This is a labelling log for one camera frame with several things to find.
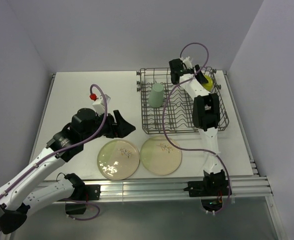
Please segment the cream plate with branch, left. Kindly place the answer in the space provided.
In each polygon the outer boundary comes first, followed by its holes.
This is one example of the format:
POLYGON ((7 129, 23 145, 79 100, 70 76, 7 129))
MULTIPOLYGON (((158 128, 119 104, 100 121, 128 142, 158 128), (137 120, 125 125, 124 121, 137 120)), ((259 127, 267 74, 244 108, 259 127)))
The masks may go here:
POLYGON ((106 143, 97 155, 100 173, 110 180, 124 180, 132 176, 139 167, 138 148, 126 140, 112 140, 106 143))

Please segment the cream plate with branch,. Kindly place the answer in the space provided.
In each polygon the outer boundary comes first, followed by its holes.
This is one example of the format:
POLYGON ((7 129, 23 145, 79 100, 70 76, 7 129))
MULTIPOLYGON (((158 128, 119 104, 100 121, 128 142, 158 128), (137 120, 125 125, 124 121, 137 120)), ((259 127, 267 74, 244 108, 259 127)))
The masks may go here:
POLYGON ((124 180, 132 176, 139 167, 138 148, 126 140, 112 140, 106 143, 97 155, 100 173, 110 180, 124 180))
POLYGON ((157 176, 175 172, 182 162, 182 152, 171 145, 164 136, 147 139, 140 150, 143 166, 157 176))

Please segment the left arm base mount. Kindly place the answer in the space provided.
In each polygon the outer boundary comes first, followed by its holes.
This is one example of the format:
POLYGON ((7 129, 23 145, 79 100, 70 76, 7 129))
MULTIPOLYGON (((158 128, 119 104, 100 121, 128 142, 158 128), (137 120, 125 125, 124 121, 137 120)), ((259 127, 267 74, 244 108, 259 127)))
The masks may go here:
POLYGON ((97 201, 100 198, 100 185, 89 184, 78 187, 69 199, 81 201, 65 204, 65 213, 77 218, 77 215, 89 216, 90 213, 97 215, 97 207, 88 204, 90 201, 97 201))

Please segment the lime green bowl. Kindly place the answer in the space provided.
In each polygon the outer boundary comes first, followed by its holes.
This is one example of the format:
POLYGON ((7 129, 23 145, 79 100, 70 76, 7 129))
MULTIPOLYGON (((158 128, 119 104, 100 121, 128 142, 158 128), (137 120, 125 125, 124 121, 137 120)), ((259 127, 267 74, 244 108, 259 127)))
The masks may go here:
POLYGON ((213 85, 214 85, 213 80, 212 80, 212 78, 211 78, 210 76, 208 76, 208 75, 204 75, 204 77, 205 77, 205 79, 207 80, 207 82, 206 82, 206 83, 203 83, 202 86, 203 86, 207 91, 211 92, 212 89, 213 89, 213 85))

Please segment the pale green plastic cup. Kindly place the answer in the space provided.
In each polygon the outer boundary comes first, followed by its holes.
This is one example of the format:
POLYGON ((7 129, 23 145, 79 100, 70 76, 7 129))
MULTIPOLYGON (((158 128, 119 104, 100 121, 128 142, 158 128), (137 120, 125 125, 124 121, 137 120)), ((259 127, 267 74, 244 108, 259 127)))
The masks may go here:
POLYGON ((164 86, 161 83, 152 85, 148 103, 150 107, 159 108, 163 104, 164 86))

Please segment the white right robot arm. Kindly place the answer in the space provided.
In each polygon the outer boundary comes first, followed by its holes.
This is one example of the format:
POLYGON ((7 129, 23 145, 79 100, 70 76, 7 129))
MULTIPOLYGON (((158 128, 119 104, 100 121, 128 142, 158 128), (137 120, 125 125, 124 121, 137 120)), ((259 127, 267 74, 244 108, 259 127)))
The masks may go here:
POLYGON ((203 189, 214 195, 225 181, 225 171, 218 159, 219 96, 211 92, 213 81, 200 71, 198 64, 192 66, 188 57, 169 61, 169 67, 171 83, 182 87, 193 100, 192 123, 202 136, 202 151, 207 154, 203 166, 203 189))

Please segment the cream plate with branch, right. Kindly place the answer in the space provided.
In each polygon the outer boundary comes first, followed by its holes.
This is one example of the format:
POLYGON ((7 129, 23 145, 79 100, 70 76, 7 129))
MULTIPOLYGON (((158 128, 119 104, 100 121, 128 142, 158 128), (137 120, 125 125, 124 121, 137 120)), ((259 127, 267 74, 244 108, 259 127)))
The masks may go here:
POLYGON ((140 150, 143 166, 157 176, 175 172, 182 162, 182 152, 171 145, 164 136, 147 139, 140 150))

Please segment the aluminium rail frame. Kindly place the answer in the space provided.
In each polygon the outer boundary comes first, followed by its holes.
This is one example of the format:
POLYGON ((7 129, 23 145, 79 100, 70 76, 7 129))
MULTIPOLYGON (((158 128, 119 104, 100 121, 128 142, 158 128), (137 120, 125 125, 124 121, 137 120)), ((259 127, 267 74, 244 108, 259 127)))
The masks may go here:
MULTIPOLYGON (((189 200, 184 191, 189 181, 199 181, 200 177, 187 178, 150 178, 111 180, 85 180, 88 186, 99 185, 101 202, 145 202, 189 200)), ((258 175, 232 177, 233 198, 270 197, 273 195, 267 177, 258 175)))

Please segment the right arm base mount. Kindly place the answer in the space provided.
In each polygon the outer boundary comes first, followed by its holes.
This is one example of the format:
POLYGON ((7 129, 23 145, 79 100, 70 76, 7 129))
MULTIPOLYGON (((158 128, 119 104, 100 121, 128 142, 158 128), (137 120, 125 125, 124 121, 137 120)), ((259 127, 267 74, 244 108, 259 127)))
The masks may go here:
POLYGON ((188 192, 191 198, 201 198, 201 206, 208 214, 216 214, 224 206, 223 197, 230 199, 232 195, 228 181, 189 181, 183 191, 188 192))

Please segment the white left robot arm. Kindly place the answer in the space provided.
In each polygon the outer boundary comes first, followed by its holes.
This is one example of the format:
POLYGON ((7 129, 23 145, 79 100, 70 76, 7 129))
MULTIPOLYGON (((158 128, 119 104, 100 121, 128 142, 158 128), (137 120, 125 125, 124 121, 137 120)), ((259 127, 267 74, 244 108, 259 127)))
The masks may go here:
POLYGON ((35 188, 53 171, 84 149, 84 144, 99 138, 124 138, 135 131, 118 110, 97 114, 82 108, 71 122, 56 133, 46 147, 16 177, 0 187, 0 232, 10 234, 34 212, 59 200, 79 201, 86 197, 83 180, 74 173, 40 190, 35 188))

